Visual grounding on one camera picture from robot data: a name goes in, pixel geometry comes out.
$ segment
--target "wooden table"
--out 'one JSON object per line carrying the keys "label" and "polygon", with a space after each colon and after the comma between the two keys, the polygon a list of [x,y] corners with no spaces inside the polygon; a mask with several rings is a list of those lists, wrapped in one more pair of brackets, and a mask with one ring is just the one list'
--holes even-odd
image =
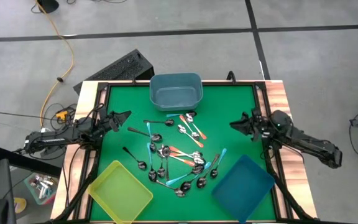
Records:
{"label": "wooden table", "polygon": [[[209,82],[231,82],[229,80],[208,80]],[[85,117],[89,111],[91,111],[95,104],[97,87],[99,82],[106,81],[86,81],[83,82],[80,97],[78,99],[78,105],[76,109],[75,119],[80,119]],[[130,83],[131,81],[120,80],[120,81],[108,81],[110,83]],[[287,114],[291,115],[290,108],[288,105],[287,96],[284,89],[284,84],[282,81],[265,81],[268,100],[270,103],[271,111],[282,110]],[[105,99],[105,91],[102,92],[100,102],[104,102]],[[262,113],[265,113],[264,110],[264,101],[262,98],[261,91],[258,90],[259,102],[262,108]],[[69,198],[73,198],[74,194],[76,194],[78,190],[78,185],[80,181],[81,170],[83,166],[83,159],[85,156],[84,150],[79,150],[75,157],[73,158],[74,152],[78,145],[70,145],[67,147],[67,152],[65,155],[64,166],[66,170],[66,176],[68,178],[68,171],[70,169],[70,162],[73,159],[72,167],[71,167],[71,179],[70,179],[70,188],[68,189]],[[305,167],[303,165],[302,158],[296,154],[295,152],[283,147],[280,150],[280,155],[282,158],[282,165],[285,173],[285,181],[287,183],[288,190],[294,196],[296,201],[303,207],[306,213],[311,215],[312,217],[316,216],[316,210],[314,208],[313,198],[311,196],[310,187],[308,183],[308,178],[306,176]],[[93,164],[93,159],[89,160],[88,172]],[[65,200],[66,200],[66,188],[65,188],[65,179],[63,176],[63,171],[60,174],[59,185],[57,189],[57,194],[55,197],[55,202],[53,205],[53,210],[51,214],[51,218],[55,218],[61,214],[63,209],[65,208]],[[276,186],[277,195],[278,195],[278,203],[280,207],[280,213],[282,218],[286,218],[285,206],[282,194],[278,187]],[[88,194],[85,193],[81,202],[81,209],[79,218],[85,217],[86,203],[88,201]]]}

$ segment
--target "blue plastic bin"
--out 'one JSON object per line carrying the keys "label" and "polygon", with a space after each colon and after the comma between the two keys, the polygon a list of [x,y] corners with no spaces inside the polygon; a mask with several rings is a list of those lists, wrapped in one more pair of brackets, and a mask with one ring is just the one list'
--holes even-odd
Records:
{"label": "blue plastic bin", "polygon": [[273,185],[273,177],[243,155],[215,186],[212,196],[235,219],[245,223]]}
{"label": "blue plastic bin", "polygon": [[160,111],[193,110],[203,98],[203,84],[195,73],[155,75],[150,100]]}

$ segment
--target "teal plastic bin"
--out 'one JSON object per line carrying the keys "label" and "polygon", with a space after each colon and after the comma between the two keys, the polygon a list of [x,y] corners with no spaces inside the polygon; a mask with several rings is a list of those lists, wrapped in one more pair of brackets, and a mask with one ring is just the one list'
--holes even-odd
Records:
{"label": "teal plastic bin", "polygon": [[150,100],[160,111],[193,110],[203,98],[203,84],[195,73],[155,75]]}

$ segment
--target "dark blue tray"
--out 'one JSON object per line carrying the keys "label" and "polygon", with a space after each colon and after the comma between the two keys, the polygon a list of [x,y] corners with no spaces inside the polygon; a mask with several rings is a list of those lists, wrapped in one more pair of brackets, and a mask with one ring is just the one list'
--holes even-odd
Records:
{"label": "dark blue tray", "polygon": [[273,177],[243,155],[212,191],[212,196],[245,223],[274,185]]}

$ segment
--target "small yellow device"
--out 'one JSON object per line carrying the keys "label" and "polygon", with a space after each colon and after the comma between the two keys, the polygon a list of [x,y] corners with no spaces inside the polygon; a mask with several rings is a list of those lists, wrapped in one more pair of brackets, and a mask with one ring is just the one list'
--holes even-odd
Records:
{"label": "small yellow device", "polygon": [[56,114],[57,119],[62,120],[63,122],[66,121],[67,111],[61,111]]}

